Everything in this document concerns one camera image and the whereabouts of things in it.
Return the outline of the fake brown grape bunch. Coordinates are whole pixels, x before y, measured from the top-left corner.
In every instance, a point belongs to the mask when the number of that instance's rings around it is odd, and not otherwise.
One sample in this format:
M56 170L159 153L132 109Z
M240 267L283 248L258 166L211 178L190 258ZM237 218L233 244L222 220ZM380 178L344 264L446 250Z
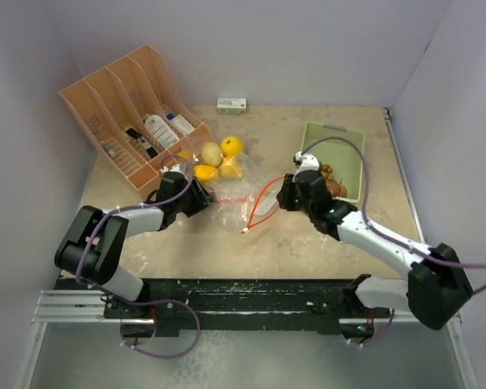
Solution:
M330 165L320 165L319 172L325 180L334 181L333 169Z

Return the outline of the clear zip bag brown food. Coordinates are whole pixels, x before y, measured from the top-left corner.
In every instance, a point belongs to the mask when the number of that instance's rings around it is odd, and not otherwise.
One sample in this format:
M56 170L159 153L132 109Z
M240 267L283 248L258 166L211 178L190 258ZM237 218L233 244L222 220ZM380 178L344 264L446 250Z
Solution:
M222 181L214 186L211 218L222 227L241 234L268 221L278 210L276 198L283 177Z

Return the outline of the red fake apple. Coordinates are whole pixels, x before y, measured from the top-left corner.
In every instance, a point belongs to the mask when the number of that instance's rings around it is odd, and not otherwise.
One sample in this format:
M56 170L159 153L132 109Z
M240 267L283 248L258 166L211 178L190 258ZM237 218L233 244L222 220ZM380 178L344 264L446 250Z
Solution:
M340 185L340 192L339 197L346 198L347 197L347 188L344 185Z

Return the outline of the brown fake kiwi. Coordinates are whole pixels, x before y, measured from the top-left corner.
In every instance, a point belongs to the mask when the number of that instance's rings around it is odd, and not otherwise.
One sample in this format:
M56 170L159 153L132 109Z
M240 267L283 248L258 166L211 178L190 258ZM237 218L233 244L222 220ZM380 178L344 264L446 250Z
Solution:
M333 197L338 197L341 194L341 186L335 180L326 180L326 188Z

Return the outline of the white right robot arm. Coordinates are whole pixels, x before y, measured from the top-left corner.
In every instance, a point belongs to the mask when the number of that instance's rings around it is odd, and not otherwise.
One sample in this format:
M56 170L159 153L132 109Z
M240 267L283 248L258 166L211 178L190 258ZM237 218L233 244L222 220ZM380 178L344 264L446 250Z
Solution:
M471 300L473 289L453 248L414 242L366 219L356 206L331 197L316 170L288 174L279 207L303 212L322 234L357 247L394 269L399 279L359 276L348 287L344 308L362 317L374 308L410 312L426 327L442 329Z

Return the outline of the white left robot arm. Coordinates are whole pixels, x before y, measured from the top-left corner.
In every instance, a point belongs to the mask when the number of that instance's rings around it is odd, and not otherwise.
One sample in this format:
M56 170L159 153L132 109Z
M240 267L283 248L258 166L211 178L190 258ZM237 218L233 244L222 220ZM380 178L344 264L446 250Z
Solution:
M143 203L108 212L81 207L56 250L54 264L74 275L78 284L94 284L119 296L122 309L141 318L150 310L151 299L142 293L142 279L120 264L125 240L165 230L177 215L191 217L214 203L198 179L168 171Z

